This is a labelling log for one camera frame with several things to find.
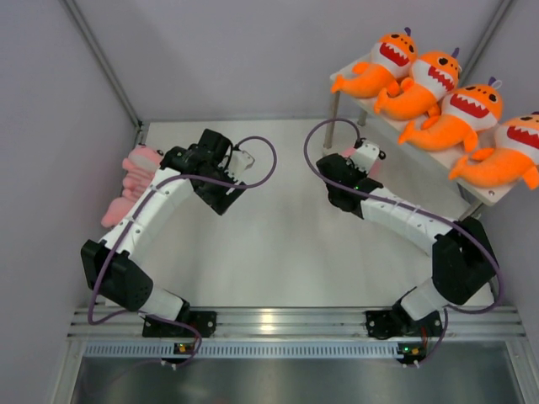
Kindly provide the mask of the orange shark plush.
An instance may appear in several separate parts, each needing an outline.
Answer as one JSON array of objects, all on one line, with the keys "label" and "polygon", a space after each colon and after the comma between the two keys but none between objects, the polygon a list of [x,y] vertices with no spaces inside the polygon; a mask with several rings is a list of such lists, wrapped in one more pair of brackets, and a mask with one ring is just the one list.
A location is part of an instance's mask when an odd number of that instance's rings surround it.
[{"label": "orange shark plush", "polygon": [[409,143],[427,152],[442,152],[459,144],[465,152],[478,146],[479,135],[494,128],[503,113],[499,93],[503,82],[491,77],[486,84],[472,84],[447,94],[441,112],[425,120],[419,128],[407,123],[398,143]]},{"label": "orange shark plush", "polygon": [[514,117],[494,131],[494,146],[461,157],[448,174],[475,187],[496,188],[522,180],[538,187],[538,113]]},{"label": "orange shark plush", "polygon": [[439,101],[459,83],[462,72],[459,53],[460,48],[456,47],[451,54],[431,50],[419,56],[401,81],[399,95],[390,96],[387,88],[379,92],[374,113],[398,121],[412,120],[422,114],[439,115]]},{"label": "orange shark plush", "polygon": [[399,82],[409,73],[418,57],[418,48],[405,27],[403,32],[383,35],[371,48],[369,59],[354,64],[354,74],[346,78],[338,74],[331,87],[331,93],[346,93],[354,98],[375,98],[382,89],[391,96],[399,94]]}]

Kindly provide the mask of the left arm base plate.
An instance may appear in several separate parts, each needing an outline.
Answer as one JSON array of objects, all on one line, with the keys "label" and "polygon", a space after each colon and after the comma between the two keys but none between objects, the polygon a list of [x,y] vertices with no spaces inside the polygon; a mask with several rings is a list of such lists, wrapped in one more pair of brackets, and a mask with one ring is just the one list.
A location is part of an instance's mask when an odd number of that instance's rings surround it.
[{"label": "left arm base plate", "polygon": [[189,338],[197,331],[202,338],[208,338],[214,334],[216,325],[216,311],[193,310],[183,321],[146,316],[141,335],[144,338]]}]

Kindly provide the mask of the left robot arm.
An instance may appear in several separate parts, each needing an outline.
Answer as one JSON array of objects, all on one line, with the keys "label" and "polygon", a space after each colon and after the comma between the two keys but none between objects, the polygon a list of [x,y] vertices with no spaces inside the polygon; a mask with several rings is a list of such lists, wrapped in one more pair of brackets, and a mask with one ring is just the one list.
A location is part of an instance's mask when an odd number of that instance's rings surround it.
[{"label": "left robot arm", "polygon": [[119,307],[161,317],[172,336],[190,325],[189,302],[158,286],[142,269],[146,250],[170,216],[192,194],[223,215],[243,193],[253,157],[222,134],[204,130],[187,148],[175,146],[160,162],[140,199],[99,241],[84,243],[83,268],[92,290]]}]

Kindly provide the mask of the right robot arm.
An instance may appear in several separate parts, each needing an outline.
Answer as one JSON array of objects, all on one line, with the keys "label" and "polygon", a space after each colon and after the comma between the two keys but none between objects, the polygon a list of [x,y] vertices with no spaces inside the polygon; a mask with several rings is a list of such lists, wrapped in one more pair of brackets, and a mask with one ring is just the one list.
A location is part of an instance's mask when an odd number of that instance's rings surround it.
[{"label": "right robot arm", "polygon": [[329,202],[344,212],[383,226],[431,259],[431,276],[385,313],[385,338],[410,335],[447,306],[462,306],[496,275],[496,260],[481,223],[454,221],[398,199],[349,158],[330,154],[316,163],[328,181]]}]

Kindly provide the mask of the pink striped plush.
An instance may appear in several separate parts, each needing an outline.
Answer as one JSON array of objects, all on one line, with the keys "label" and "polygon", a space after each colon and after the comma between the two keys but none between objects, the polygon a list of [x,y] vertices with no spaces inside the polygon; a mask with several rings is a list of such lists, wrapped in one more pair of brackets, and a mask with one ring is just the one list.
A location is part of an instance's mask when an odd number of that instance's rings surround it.
[{"label": "pink striped plush", "polygon": [[164,153],[144,144],[136,146],[123,159],[126,174],[122,180],[121,196],[113,199],[101,219],[101,225],[110,228],[118,225],[144,194],[159,169]]},{"label": "pink striped plush", "polygon": [[[355,149],[353,147],[346,149],[341,153],[341,155],[344,158],[350,159],[350,155],[353,153]],[[372,170],[366,174],[368,177],[376,178],[378,176],[382,160],[385,158],[385,154],[383,151],[380,151],[379,159],[376,161],[375,165],[373,166]]]}]

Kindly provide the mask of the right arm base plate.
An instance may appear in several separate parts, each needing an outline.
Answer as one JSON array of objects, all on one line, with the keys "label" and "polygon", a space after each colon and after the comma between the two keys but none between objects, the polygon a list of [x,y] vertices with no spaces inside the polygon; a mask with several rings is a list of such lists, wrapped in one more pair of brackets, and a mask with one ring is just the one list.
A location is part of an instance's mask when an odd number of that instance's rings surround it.
[{"label": "right arm base plate", "polygon": [[442,320],[435,311],[428,316],[413,320],[405,312],[394,310],[366,311],[366,330],[371,338],[386,340],[399,337],[440,337]]}]

